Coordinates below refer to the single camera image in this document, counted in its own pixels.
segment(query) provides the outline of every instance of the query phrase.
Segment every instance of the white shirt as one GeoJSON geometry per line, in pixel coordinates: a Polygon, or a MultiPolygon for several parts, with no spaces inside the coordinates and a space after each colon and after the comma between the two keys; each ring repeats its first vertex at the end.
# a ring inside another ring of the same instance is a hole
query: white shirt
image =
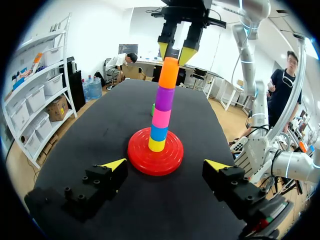
{"type": "Polygon", "coordinates": [[[127,65],[126,56],[125,53],[118,54],[105,65],[105,70],[113,69],[115,66],[127,65]]]}

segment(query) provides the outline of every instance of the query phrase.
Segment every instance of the red base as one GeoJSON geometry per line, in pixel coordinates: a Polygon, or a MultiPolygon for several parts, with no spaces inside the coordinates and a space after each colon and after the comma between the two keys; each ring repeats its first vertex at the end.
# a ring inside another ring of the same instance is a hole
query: red base
{"type": "Polygon", "coordinates": [[[153,152],[149,149],[150,127],[137,131],[128,144],[128,156],[132,165],[152,176],[164,176],[176,170],[184,156],[184,147],[179,138],[168,131],[164,150],[153,152]]]}

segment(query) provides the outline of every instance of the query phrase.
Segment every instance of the white storage bin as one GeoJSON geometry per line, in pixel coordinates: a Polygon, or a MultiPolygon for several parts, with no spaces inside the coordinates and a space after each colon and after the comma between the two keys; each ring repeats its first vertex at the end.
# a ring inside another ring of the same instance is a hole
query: white storage bin
{"type": "Polygon", "coordinates": [[[62,73],[60,73],[44,83],[44,95],[53,96],[62,88],[62,73]]]}
{"type": "Polygon", "coordinates": [[[45,139],[52,130],[49,114],[44,111],[39,113],[34,121],[32,121],[31,125],[34,127],[36,133],[43,139],[45,139]]]}
{"type": "Polygon", "coordinates": [[[13,108],[9,110],[10,118],[14,124],[14,129],[19,131],[28,121],[30,114],[27,109],[26,99],[23,98],[13,105],[13,108]]]}
{"type": "Polygon", "coordinates": [[[34,133],[34,130],[35,129],[31,125],[25,128],[25,130],[20,136],[20,141],[23,143],[23,145],[25,145],[28,139],[32,136],[32,134],[34,133]]]}
{"type": "Polygon", "coordinates": [[[26,132],[28,132],[29,136],[25,135],[27,136],[27,141],[25,141],[24,147],[33,157],[40,147],[40,141],[36,135],[36,131],[32,127],[30,127],[26,132]]]}
{"type": "Polygon", "coordinates": [[[25,95],[31,110],[34,113],[46,103],[44,87],[45,85],[43,84],[37,85],[31,88],[25,95]]]}
{"type": "Polygon", "coordinates": [[[45,67],[48,67],[52,64],[55,64],[63,60],[64,58],[63,53],[64,53],[63,46],[51,48],[43,52],[41,62],[45,67]]]}

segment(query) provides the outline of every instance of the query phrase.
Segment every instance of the person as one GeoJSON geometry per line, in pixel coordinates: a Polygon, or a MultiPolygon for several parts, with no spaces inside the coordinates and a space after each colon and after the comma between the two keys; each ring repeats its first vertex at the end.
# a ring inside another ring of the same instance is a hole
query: person
{"type": "Polygon", "coordinates": [[[119,84],[124,79],[124,73],[121,71],[122,65],[127,65],[128,63],[135,63],[138,59],[138,56],[135,53],[121,53],[112,58],[105,65],[106,73],[106,83],[112,81],[112,85],[108,87],[108,90],[114,85],[113,80],[116,78],[116,84],[119,84]]]}
{"type": "MultiPolygon", "coordinates": [[[[286,107],[287,101],[290,97],[294,81],[296,79],[296,70],[298,67],[298,57],[293,51],[287,52],[286,69],[277,69],[271,76],[270,82],[268,83],[268,89],[271,92],[267,98],[268,104],[268,116],[269,125],[274,127],[279,120],[283,110],[286,107]]],[[[294,119],[297,114],[299,105],[301,104],[301,92],[298,101],[294,107],[294,110],[289,118],[289,121],[285,124],[283,132],[288,132],[289,123],[294,119]]],[[[242,135],[247,136],[251,132],[249,127],[242,135]]]]}

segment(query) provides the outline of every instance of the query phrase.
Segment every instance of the floor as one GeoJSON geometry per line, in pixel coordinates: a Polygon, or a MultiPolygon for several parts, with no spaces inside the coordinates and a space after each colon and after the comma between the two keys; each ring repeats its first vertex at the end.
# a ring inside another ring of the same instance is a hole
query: floor
{"type": "MultiPolygon", "coordinates": [[[[78,118],[93,104],[95,100],[87,102],[79,111],[78,118]]],[[[228,140],[228,142],[233,141],[235,138],[239,137],[243,131],[246,130],[245,121],[247,119],[246,114],[241,110],[241,108],[230,106],[228,111],[225,111],[221,104],[213,99],[209,99],[209,103],[214,110],[219,123],[222,126],[223,132],[228,140]]],[[[65,123],[57,131],[59,139],[67,132],[69,127],[77,119],[74,116],[70,117],[65,121],[65,123]]],[[[37,179],[38,169],[32,165],[19,149],[18,145],[14,142],[12,148],[8,154],[6,166],[11,177],[12,183],[19,197],[23,200],[23,197],[33,189],[34,182],[37,179]]],[[[289,213],[287,218],[279,226],[280,236],[283,236],[291,225],[299,217],[300,212],[305,208],[305,199],[307,193],[305,189],[309,186],[303,186],[303,194],[298,195],[297,191],[292,190],[285,195],[287,199],[294,202],[294,208],[289,213]]],[[[269,192],[268,198],[273,195],[272,191],[269,192]]]]}

